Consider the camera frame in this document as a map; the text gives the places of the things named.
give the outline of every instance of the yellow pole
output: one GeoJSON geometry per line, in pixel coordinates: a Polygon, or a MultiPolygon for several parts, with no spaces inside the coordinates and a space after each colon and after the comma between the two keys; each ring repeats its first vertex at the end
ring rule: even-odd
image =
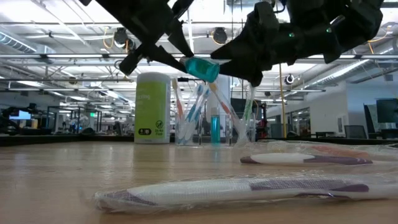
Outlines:
{"type": "Polygon", "coordinates": [[[282,98],[282,119],[284,124],[284,138],[286,138],[286,121],[285,121],[285,96],[284,96],[284,87],[282,86],[282,65],[279,64],[279,85],[280,85],[280,97],[282,98]]]}

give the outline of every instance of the toothbrush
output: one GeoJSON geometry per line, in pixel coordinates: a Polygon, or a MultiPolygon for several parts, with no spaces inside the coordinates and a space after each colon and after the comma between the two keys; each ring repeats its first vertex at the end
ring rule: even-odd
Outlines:
{"type": "Polygon", "coordinates": [[[183,113],[184,113],[183,112],[184,111],[183,107],[184,106],[181,104],[181,101],[180,101],[181,90],[178,87],[178,83],[177,83],[177,79],[176,78],[173,79],[172,86],[173,86],[173,89],[174,89],[175,99],[176,99],[176,102],[177,102],[178,117],[181,120],[183,118],[183,113]]]}
{"type": "Polygon", "coordinates": [[[195,103],[192,105],[191,110],[189,111],[187,117],[185,118],[185,123],[183,125],[181,125],[180,132],[178,134],[177,141],[178,141],[179,144],[184,142],[184,140],[185,140],[185,138],[187,136],[187,131],[190,131],[190,129],[191,129],[192,119],[193,118],[195,119],[195,117],[196,117],[196,116],[193,117],[193,115],[194,115],[194,113],[196,111],[197,104],[199,104],[199,102],[202,104],[204,102],[203,99],[206,99],[207,96],[208,96],[207,95],[204,98],[202,97],[203,89],[204,89],[203,85],[198,85],[198,89],[197,89],[197,95],[198,96],[197,96],[197,99],[196,99],[195,103]]]}
{"type": "Polygon", "coordinates": [[[239,117],[236,115],[233,107],[229,104],[228,106],[225,105],[224,102],[229,102],[224,95],[221,94],[221,96],[218,94],[218,87],[216,84],[214,83],[210,83],[209,87],[211,89],[211,91],[215,94],[217,100],[220,102],[221,107],[223,108],[223,110],[225,111],[226,114],[230,114],[232,121],[235,125],[235,130],[238,133],[238,136],[241,138],[241,130],[242,130],[242,123],[241,120],[239,119],[239,117]]]}
{"type": "Polygon", "coordinates": [[[249,114],[251,112],[251,108],[253,106],[253,101],[254,101],[254,94],[256,92],[256,89],[253,88],[250,84],[250,94],[246,97],[246,105],[244,107],[244,124],[247,126],[248,122],[250,120],[249,114]]]}
{"type": "Polygon", "coordinates": [[[115,192],[97,192],[96,208],[106,212],[151,213],[215,203],[295,197],[383,199],[398,196],[395,178],[368,175],[308,175],[235,178],[154,184],[115,192]]]}
{"type": "Polygon", "coordinates": [[[287,166],[304,166],[304,165],[365,165],[365,164],[391,164],[391,162],[372,161],[370,159],[361,159],[354,157],[338,157],[338,156],[316,156],[300,153],[268,153],[246,156],[241,158],[241,162],[245,164],[265,164],[265,165],[287,165],[287,166]]]}
{"type": "Polygon", "coordinates": [[[334,156],[350,156],[350,157],[358,157],[363,159],[369,158],[369,154],[367,152],[352,151],[350,149],[342,149],[338,147],[323,146],[323,145],[310,146],[310,147],[318,152],[324,152],[334,156]]]}
{"type": "Polygon", "coordinates": [[[199,101],[199,99],[200,99],[202,94],[203,94],[203,85],[201,84],[201,85],[198,85],[198,90],[197,90],[197,95],[198,96],[197,96],[197,99],[196,99],[195,103],[192,105],[192,108],[189,111],[189,113],[187,115],[187,118],[185,119],[186,121],[188,121],[188,122],[191,121],[192,116],[193,116],[193,114],[194,114],[194,112],[195,112],[195,110],[197,108],[198,101],[199,101]]]}
{"type": "Polygon", "coordinates": [[[203,107],[203,104],[206,101],[206,99],[209,97],[209,95],[210,95],[210,90],[207,89],[206,93],[203,95],[202,102],[201,102],[199,108],[197,109],[197,112],[195,114],[195,119],[192,122],[188,123],[186,131],[184,131],[184,133],[185,133],[185,138],[184,138],[185,143],[184,144],[186,144],[189,141],[189,139],[192,137],[192,134],[193,134],[193,132],[195,130],[195,127],[196,127],[196,125],[197,125],[197,123],[199,121],[200,114],[201,114],[201,109],[203,107]]]}

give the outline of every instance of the purple toothbrush stripe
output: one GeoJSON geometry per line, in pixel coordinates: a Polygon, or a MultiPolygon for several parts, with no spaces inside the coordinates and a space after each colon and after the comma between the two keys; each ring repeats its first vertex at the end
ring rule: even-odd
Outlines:
{"type": "Polygon", "coordinates": [[[343,180],[268,180],[250,184],[251,190],[283,189],[322,189],[340,192],[368,192],[364,184],[349,183],[343,180]]]}
{"type": "Polygon", "coordinates": [[[157,205],[154,202],[147,201],[147,200],[139,198],[135,195],[132,195],[127,190],[120,190],[117,192],[109,193],[109,194],[106,194],[105,197],[113,198],[116,200],[125,200],[125,201],[129,201],[129,202],[141,203],[144,205],[151,205],[151,206],[157,205]]]}
{"type": "Polygon", "coordinates": [[[368,159],[353,158],[353,157],[338,157],[338,156],[315,156],[312,159],[304,159],[304,163],[334,163],[341,165],[363,165],[372,164],[373,161],[368,159]]]}

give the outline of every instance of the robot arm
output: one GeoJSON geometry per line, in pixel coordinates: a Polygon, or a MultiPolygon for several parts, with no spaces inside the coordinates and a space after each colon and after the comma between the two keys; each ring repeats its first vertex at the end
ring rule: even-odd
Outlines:
{"type": "MultiPolygon", "coordinates": [[[[91,0],[80,1],[87,5],[91,0]]],[[[124,74],[131,74],[143,58],[186,72],[182,63],[155,43],[167,34],[181,53],[193,56],[178,20],[193,0],[177,0],[172,8],[167,0],[96,1],[142,43],[120,64],[124,74]]],[[[221,65],[220,73],[258,86],[262,71],[278,63],[293,65],[315,54],[323,54],[325,63],[330,63],[375,37],[382,21],[383,0],[280,0],[290,23],[279,24],[275,1],[256,3],[242,33],[211,54],[213,59],[229,60],[221,65]]]]}

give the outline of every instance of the green container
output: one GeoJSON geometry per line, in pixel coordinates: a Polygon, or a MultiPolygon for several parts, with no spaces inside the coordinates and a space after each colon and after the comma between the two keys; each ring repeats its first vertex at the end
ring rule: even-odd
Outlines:
{"type": "Polygon", "coordinates": [[[170,81],[168,75],[157,72],[137,77],[135,143],[170,142],[170,81]]]}

